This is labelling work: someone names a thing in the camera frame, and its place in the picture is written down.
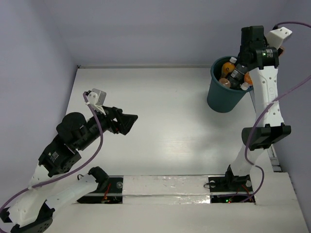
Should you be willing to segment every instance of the bottle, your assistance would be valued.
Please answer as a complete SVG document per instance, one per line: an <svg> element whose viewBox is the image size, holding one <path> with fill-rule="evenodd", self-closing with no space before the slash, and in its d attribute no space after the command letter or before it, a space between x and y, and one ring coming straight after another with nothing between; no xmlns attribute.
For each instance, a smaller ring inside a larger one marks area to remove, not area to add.
<svg viewBox="0 0 311 233"><path fill-rule="evenodd" d="M234 71L229 76L229 81L231 83L231 89L239 90L240 85L244 82L244 76L248 72L248 68L237 64Z"/></svg>
<svg viewBox="0 0 311 233"><path fill-rule="evenodd" d="M231 86L229 80L225 78L219 79L219 83L227 88L230 88Z"/></svg>
<svg viewBox="0 0 311 233"><path fill-rule="evenodd" d="M221 79L227 77L228 74L232 73L235 69L235 63L236 63L237 59L235 57L231 57L230 60L228 62L226 62L225 64L223 64L222 67L222 75L221 75Z"/></svg>
<svg viewBox="0 0 311 233"><path fill-rule="evenodd" d="M241 89L246 91L250 86L253 85L252 79L249 76L249 72L244 75L244 83L241 85Z"/></svg>

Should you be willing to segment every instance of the orange object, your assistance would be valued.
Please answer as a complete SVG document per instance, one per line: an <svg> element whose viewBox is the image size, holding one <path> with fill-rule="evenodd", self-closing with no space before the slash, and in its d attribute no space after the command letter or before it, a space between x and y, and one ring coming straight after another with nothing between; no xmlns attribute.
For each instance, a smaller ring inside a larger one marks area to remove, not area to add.
<svg viewBox="0 0 311 233"><path fill-rule="evenodd" d="M222 75L221 75L221 79L227 77L228 74L232 73L235 69L235 63L236 63L237 59L235 57L231 57L229 62L226 62L225 64L223 64L222 67Z"/></svg>
<svg viewBox="0 0 311 233"><path fill-rule="evenodd" d="M247 72L245 75L244 75L244 82L250 84L251 86L253 85L253 81L251 79L251 76L249 76L249 72Z"/></svg>
<svg viewBox="0 0 311 233"><path fill-rule="evenodd" d="M221 78L221 79L219 79L219 82L221 83L221 85L223 85L223 86L225 86L227 88L230 88L230 86L231 86L231 84L230 84L228 79Z"/></svg>

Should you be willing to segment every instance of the white table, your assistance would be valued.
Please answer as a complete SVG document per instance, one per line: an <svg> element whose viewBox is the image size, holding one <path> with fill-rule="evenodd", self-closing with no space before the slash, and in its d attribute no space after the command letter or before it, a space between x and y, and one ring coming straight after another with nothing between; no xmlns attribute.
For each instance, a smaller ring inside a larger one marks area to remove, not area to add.
<svg viewBox="0 0 311 233"><path fill-rule="evenodd" d="M100 166L109 175L224 174L255 112L248 94L230 113L211 110L206 100L210 79L208 68L79 69L68 113L91 117L82 93L97 88L107 92L105 106L138 115L127 136L104 134L103 149L81 173ZM98 140L81 152L82 162L97 145ZM257 205L75 204L60 213L47 232L307 233L287 173L273 172L267 152L258 164L266 180L256 195ZM251 179L257 187L260 171L252 169Z"/></svg>

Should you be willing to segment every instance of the trash bin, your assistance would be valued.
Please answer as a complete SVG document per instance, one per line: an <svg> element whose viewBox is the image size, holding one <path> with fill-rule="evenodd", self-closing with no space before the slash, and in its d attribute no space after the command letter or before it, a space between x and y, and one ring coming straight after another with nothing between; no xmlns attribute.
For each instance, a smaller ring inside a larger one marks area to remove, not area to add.
<svg viewBox="0 0 311 233"><path fill-rule="evenodd" d="M230 112L247 92L253 90L252 86L246 91L233 90L224 87L218 82L218 78L222 73L222 66L224 63L228 62L230 58L231 56L218 59L210 69L212 80L207 95L207 103L211 109L218 113Z"/></svg>

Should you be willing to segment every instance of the dark bottle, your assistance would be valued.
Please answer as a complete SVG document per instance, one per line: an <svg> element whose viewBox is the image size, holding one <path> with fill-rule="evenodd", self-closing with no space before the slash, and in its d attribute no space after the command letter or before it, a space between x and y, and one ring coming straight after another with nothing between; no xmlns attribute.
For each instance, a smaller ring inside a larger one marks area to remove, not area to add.
<svg viewBox="0 0 311 233"><path fill-rule="evenodd" d="M244 76L248 72L248 68L237 64L234 71L229 76L229 81L231 84L231 89L239 90L241 84L244 82Z"/></svg>

